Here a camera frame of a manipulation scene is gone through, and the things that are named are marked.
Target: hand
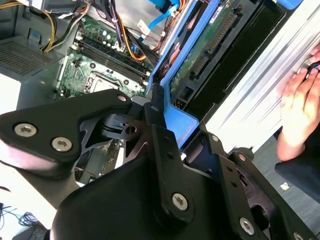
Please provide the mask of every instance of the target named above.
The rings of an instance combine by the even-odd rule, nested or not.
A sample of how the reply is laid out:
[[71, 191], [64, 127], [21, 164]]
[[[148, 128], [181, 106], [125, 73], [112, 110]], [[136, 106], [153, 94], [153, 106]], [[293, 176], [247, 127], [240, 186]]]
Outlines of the hand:
[[304, 151], [304, 142], [320, 122], [320, 73], [313, 69], [303, 81], [306, 75], [306, 68], [293, 75], [283, 92], [283, 127], [277, 147], [278, 157], [282, 161], [291, 160]]
[[316, 63], [320, 61], [320, 45], [316, 46], [310, 54], [312, 57], [309, 59], [311, 63]]

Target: motherboard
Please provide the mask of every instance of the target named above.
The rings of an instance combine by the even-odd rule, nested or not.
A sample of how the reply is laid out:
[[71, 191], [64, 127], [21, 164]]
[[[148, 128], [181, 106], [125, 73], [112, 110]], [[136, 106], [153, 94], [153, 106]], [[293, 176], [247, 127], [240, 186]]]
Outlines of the motherboard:
[[64, 59], [54, 99], [107, 89], [120, 90], [130, 98], [143, 97], [152, 70], [148, 60], [136, 61], [124, 45], [119, 46], [114, 29], [86, 16]]

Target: green circuit board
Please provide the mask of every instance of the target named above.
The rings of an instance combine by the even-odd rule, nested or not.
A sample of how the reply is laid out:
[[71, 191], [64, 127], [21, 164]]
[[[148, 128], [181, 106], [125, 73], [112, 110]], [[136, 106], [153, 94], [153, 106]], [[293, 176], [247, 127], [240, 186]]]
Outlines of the green circuit board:
[[70, 49], [55, 99], [115, 88], [128, 97], [145, 96], [145, 87]]
[[[171, 95], [174, 95], [175, 92], [180, 89], [180, 85], [183, 84], [183, 80], [189, 76], [188, 74], [190, 74], [191, 71], [198, 72], [200, 69], [202, 69], [204, 64], [209, 59], [205, 55], [200, 58], [200, 56], [203, 55], [203, 50], [209, 43], [211, 43], [206, 49], [206, 51], [211, 54], [215, 50], [215, 47], [219, 44], [224, 33], [229, 29], [229, 25], [232, 24], [235, 18], [237, 18], [237, 15], [232, 12], [233, 8], [231, 7], [235, 1], [236, 0], [224, 0], [220, 3], [208, 25], [205, 27], [190, 53], [185, 58], [179, 70], [171, 80]], [[217, 33], [217, 29], [227, 17], [228, 19], [226, 20], [226, 23]]]
[[[103, 22], [99, 22], [88, 16], [84, 17], [83, 19], [84, 20], [82, 22], [82, 28], [80, 28], [83, 36], [96, 43], [106, 45], [109, 48], [115, 49], [117, 50], [118, 54], [122, 55], [124, 58], [129, 58], [132, 60], [125, 46], [123, 45], [122, 47], [119, 47], [117, 41], [117, 34], [114, 29], [107, 26]], [[139, 49], [135, 49], [134, 53], [138, 56], [142, 54]], [[153, 67], [147, 59], [141, 62], [135, 62], [141, 64], [141, 66], [143, 66], [146, 69], [149, 69], [150, 71], [153, 70]]]

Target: person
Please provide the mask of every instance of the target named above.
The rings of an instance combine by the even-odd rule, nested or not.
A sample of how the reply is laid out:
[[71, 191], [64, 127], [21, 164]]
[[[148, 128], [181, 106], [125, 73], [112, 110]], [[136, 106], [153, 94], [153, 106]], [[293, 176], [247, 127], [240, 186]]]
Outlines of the person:
[[[310, 62], [320, 61], [320, 45]], [[307, 75], [302, 68], [284, 89], [281, 101], [282, 130], [277, 141], [281, 163], [275, 170], [287, 181], [320, 203], [320, 72]]]

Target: silver screw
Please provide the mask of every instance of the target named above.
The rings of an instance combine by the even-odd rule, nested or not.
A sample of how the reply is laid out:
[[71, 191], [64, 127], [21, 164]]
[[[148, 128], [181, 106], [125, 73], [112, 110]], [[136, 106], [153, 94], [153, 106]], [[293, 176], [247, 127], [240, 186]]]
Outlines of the silver screw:
[[294, 232], [293, 236], [294, 236], [295, 240], [304, 240], [303, 237], [299, 233]]
[[245, 161], [245, 160], [246, 160], [246, 157], [243, 156], [242, 154], [238, 154], [238, 157], [239, 157], [242, 161]]
[[67, 152], [72, 148], [72, 142], [65, 137], [56, 137], [51, 143], [52, 147], [58, 152]]
[[187, 199], [180, 193], [173, 194], [172, 202], [181, 211], [185, 211], [188, 208]]
[[254, 226], [252, 226], [251, 222], [249, 222], [249, 220], [247, 220], [244, 217], [241, 217], [240, 220], [240, 225], [242, 227], [242, 229], [249, 234], [250, 236], [252, 236], [253, 234], [255, 234], [255, 229]]
[[121, 100], [122, 102], [127, 101], [127, 99], [124, 96], [119, 95], [118, 99]]
[[37, 133], [37, 129], [29, 123], [20, 123], [14, 127], [14, 132], [21, 137], [29, 138]]
[[159, 112], [159, 109], [158, 109], [156, 106], [151, 106], [151, 108], [152, 108], [153, 110], [155, 110], [156, 112]]
[[212, 134], [211, 137], [215, 142], [219, 142], [219, 138], [216, 135]]

